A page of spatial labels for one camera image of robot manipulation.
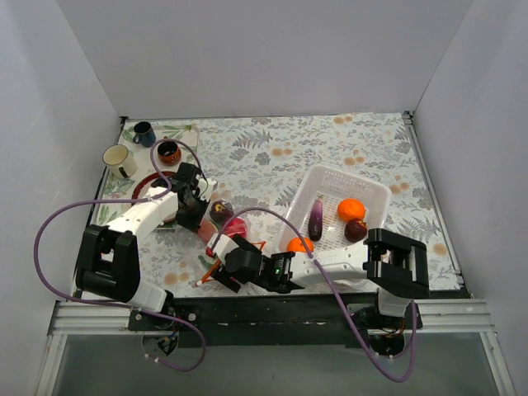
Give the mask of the fake watermelon slice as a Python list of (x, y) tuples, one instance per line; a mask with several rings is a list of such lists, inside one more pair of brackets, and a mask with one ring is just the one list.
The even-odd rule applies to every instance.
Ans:
[(202, 219), (196, 234), (205, 243), (208, 243), (210, 239), (218, 232), (219, 230), (215, 223), (213, 223), (209, 219)]

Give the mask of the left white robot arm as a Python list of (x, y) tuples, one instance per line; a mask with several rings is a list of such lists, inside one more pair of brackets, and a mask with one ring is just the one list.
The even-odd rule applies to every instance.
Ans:
[(90, 225), (82, 236), (76, 286), (83, 291), (148, 310), (147, 320), (159, 330), (170, 328), (175, 309), (168, 293), (141, 276), (139, 245), (156, 228), (172, 219), (197, 232), (216, 187), (202, 171), (181, 163), (170, 177), (156, 177), (144, 200), (103, 226)]

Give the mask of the red fake apple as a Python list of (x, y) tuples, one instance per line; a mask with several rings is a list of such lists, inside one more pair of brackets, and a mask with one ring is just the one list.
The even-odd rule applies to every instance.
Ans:
[(226, 224), (224, 235), (230, 238), (235, 235), (240, 235), (242, 238), (246, 238), (248, 235), (248, 226), (243, 219), (239, 217), (234, 218), (232, 221)]

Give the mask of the dark purple fake fruit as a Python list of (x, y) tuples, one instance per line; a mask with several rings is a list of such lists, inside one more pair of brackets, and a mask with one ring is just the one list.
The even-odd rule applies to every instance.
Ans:
[(223, 225), (234, 215), (232, 205), (226, 200), (217, 200), (211, 204), (210, 218), (217, 224)]

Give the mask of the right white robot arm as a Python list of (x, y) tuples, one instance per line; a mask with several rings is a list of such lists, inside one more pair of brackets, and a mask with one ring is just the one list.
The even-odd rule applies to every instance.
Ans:
[(412, 299), (430, 296), (426, 245), (385, 229), (371, 229), (360, 243), (312, 257), (306, 252), (267, 257), (238, 234), (216, 233), (207, 248), (221, 262), (220, 282), (233, 291), (246, 283), (289, 294), (327, 280), (371, 281), (378, 286), (374, 320), (383, 328), (401, 321)]

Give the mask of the clear zip top bag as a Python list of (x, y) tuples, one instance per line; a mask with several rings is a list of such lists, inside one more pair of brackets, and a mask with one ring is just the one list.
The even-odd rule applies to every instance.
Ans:
[(234, 213), (226, 219), (222, 226), (217, 229), (217, 233), (212, 233), (205, 245), (205, 255), (211, 260), (210, 266), (205, 274), (196, 279), (195, 287), (201, 287), (207, 283), (218, 281), (227, 283), (227, 287), (235, 290), (240, 288), (240, 280), (235, 280), (233, 276), (224, 274), (225, 258), (229, 252), (237, 247), (236, 238), (248, 242), (252, 248), (258, 252), (266, 246), (266, 241), (253, 241), (251, 234), (251, 222), (246, 220), (247, 214), (251, 211), (262, 211), (262, 207), (244, 208)]

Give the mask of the purple fake eggplant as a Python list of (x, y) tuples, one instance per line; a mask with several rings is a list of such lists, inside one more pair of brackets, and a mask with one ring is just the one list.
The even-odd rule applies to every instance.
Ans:
[(323, 196), (314, 200), (309, 214), (307, 230), (311, 241), (317, 242), (321, 239), (323, 234)]

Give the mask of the orange fake mandarin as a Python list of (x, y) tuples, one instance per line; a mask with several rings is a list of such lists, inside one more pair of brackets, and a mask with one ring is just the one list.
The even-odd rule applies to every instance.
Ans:
[(354, 219), (363, 221), (366, 215), (364, 204), (357, 199), (342, 200), (337, 206), (337, 216), (340, 220), (348, 222)]

